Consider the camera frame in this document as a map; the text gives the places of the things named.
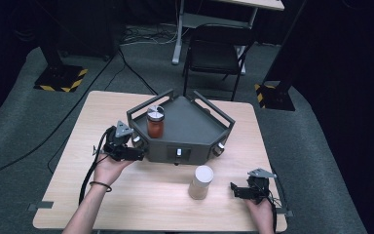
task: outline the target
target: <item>dark background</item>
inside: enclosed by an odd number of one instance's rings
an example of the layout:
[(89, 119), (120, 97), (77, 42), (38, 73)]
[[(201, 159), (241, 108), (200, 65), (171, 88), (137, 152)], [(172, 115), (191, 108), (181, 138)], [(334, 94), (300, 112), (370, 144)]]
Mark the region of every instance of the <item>dark background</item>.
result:
[[(56, 12), (55, 1), (42, 2)], [(126, 23), (175, 19), (174, 1), (114, 2)], [(310, 103), (359, 215), (374, 233), (374, 1), (282, 2), (284, 12), (257, 15), (257, 41), (282, 45), (266, 79), (291, 82)], [(186, 3), (187, 12), (209, 16), (242, 20), (251, 13), (219, 2)], [(0, 0), (0, 106), (38, 46), (33, 17), (27, 1)]]

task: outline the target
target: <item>robotic hand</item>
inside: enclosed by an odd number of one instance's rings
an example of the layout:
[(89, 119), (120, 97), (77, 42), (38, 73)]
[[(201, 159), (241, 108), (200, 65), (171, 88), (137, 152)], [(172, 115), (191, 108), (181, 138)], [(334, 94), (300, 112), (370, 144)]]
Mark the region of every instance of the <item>robotic hand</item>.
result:
[(234, 183), (230, 183), (230, 188), (233, 190), (235, 197), (242, 199), (254, 200), (259, 204), (263, 199), (267, 199), (272, 205), (273, 214), (273, 229), (276, 231), (278, 214), (274, 203), (274, 198), (270, 196), (269, 177), (277, 177), (263, 169), (256, 169), (248, 173), (250, 176), (247, 179), (248, 187), (238, 187)]
[(106, 142), (103, 146), (104, 153), (116, 161), (132, 160), (142, 161), (144, 150), (127, 147), (133, 129), (123, 122), (118, 121), (117, 127), (112, 126), (106, 131)]

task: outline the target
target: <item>wooden table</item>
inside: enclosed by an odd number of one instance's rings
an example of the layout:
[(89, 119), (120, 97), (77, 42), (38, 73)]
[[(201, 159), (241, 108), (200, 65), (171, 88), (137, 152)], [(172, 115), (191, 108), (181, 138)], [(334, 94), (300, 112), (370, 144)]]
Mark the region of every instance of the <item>wooden table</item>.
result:
[(222, 24), (230, 24), (236, 26), (253, 26), (254, 18), (257, 14), (258, 8), (269, 9), (274, 11), (283, 11), (284, 5), (281, 0), (217, 0), (220, 2), (226, 2), (231, 4), (238, 4), (244, 5), (253, 8), (253, 13), (248, 21), (237, 21), (237, 20), (230, 20), (230, 19), (220, 19), (220, 18), (212, 18), (192, 13), (185, 13), (184, 12), (184, 0), (180, 2), (180, 11), (178, 14), (178, 24), (177, 24), (177, 41), (175, 43), (174, 54), (172, 55), (171, 63), (174, 65), (178, 65), (180, 61), (180, 53), (181, 53), (181, 37), (182, 37), (182, 30), (183, 27), (190, 27), (196, 28), (197, 26), (204, 24), (204, 23), (222, 23)]
[[(127, 110), (151, 97), (98, 91), (89, 94), (43, 198), (44, 202), (54, 204), (51, 209), (38, 210), (33, 220), (35, 227), (65, 227), (78, 207), (81, 184), (94, 160), (93, 145), (98, 145), (105, 130), (118, 120), (127, 123)], [(144, 158), (128, 166), (112, 185), (94, 229), (256, 230), (243, 200), (235, 198), (230, 189), (230, 182), (247, 186), (247, 172), (256, 168), (271, 171), (253, 107), (248, 103), (212, 102), (236, 120), (236, 124), (224, 153), (206, 163), (214, 171), (207, 197), (193, 200), (187, 193), (197, 166), (152, 163)], [(273, 180), (270, 189), (279, 198)], [(284, 231), (286, 227), (284, 215), (279, 214), (277, 230)]]

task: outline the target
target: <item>yellow and black tape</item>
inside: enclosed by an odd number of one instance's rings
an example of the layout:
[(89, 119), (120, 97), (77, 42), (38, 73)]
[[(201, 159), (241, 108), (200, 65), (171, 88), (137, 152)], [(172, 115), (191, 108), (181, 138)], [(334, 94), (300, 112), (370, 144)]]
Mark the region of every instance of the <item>yellow and black tape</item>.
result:
[(265, 97), (263, 95), (262, 89), (275, 89), (276, 87), (274, 86), (261, 86), (258, 84), (254, 85), (254, 88), (256, 89), (256, 94), (257, 94), (257, 101), (260, 104), (261, 108), (266, 108), (266, 102), (265, 102)]
[(79, 85), (81, 85), (83, 78), (85, 74), (87, 74), (87, 72), (88, 72), (88, 69), (81, 69), (78, 75), (75, 75), (73, 79), (70, 79), (67, 82), (57, 82), (57, 81), (52, 82), (51, 80), (46, 80), (47, 82), (42, 82), (42, 84), (39, 84), (39, 82), (37, 82), (38, 84), (37, 83), (35, 84), (34, 89), (72, 93), (77, 90)]

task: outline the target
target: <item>stand base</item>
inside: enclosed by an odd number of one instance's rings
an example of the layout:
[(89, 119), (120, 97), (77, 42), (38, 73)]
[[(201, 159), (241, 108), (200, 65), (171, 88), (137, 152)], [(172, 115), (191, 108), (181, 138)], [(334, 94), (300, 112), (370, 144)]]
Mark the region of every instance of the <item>stand base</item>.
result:
[(62, 68), (48, 66), (35, 81), (34, 89), (58, 92), (74, 92), (81, 84), (88, 69), (82, 66), (63, 65)]
[(274, 86), (254, 85), (261, 108), (294, 111), (293, 102), (287, 92), (280, 92)]

